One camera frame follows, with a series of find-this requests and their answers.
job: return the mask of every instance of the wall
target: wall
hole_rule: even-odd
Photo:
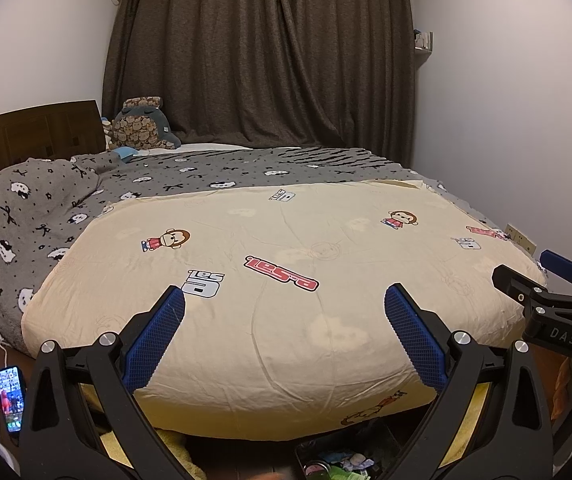
[[[413,5],[415,27],[434,31],[413,167],[572,259],[572,0]]]
[[[101,109],[111,0],[0,0],[0,114],[95,99]]]

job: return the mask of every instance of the wall socket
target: wall socket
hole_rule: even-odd
[[[510,237],[510,239],[515,242],[520,247],[523,247],[530,256],[534,255],[536,251],[536,245],[531,242],[526,235],[521,234],[515,227],[508,224],[506,226],[506,234]]]

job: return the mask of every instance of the blue textured pad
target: blue textured pad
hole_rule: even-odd
[[[539,257],[539,262],[544,269],[555,273],[560,278],[572,283],[572,261],[560,254],[545,250]]]
[[[130,347],[125,355],[124,376],[122,377],[130,393],[148,384],[163,353],[179,328],[185,307],[183,292],[180,288],[176,288]]]
[[[421,382],[435,388],[440,394],[448,382],[446,357],[440,346],[410,303],[394,285],[386,290],[384,309],[393,330],[402,342],[403,349],[413,362]]]

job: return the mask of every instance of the headboard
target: headboard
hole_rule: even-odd
[[[0,170],[34,158],[70,158],[106,149],[95,101],[26,108],[0,115]]]

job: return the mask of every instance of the metal bolt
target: metal bolt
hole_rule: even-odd
[[[55,349],[55,342],[54,341],[48,340],[48,341],[44,341],[44,343],[42,343],[42,352],[44,352],[45,354],[49,354],[54,349]]]
[[[454,332],[453,338],[460,345],[467,345],[470,343],[470,335],[466,332]]]
[[[115,342],[117,336],[114,335],[112,332],[104,332],[99,336],[99,344],[101,346],[110,346]]]
[[[528,351],[528,343],[526,343],[525,341],[515,341],[515,349],[517,349],[517,352],[521,352],[522,354],[525,354]]]

